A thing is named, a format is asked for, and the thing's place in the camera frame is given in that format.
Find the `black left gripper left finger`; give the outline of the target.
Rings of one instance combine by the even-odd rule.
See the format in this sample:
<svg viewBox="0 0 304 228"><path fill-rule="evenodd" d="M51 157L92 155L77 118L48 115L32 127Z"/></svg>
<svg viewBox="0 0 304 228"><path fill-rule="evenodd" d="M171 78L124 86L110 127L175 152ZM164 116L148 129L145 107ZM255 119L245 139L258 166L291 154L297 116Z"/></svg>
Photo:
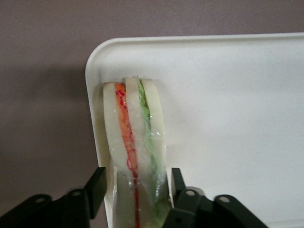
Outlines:
<svg viewBox="0 0 304 228"><path fill-rule="evenodd" d="M89 228L106 193L106 168L95 170L83 188L71 190L57 200L37 194L0 218L2 228Z"/></svg>

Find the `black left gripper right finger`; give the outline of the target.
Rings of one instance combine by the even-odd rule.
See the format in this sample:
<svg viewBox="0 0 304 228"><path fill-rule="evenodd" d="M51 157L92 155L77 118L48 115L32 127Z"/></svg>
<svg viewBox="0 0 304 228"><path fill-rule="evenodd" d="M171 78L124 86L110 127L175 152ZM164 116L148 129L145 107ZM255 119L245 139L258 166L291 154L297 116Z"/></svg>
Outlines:
<svg viewBox="0 0 304 228"><path fill-rule="evenodd" d="M165 228L266 228L256 215L231 195L214 200L202 189L185 185L181 170L171 169L173 208L163 224Z"/></svg>

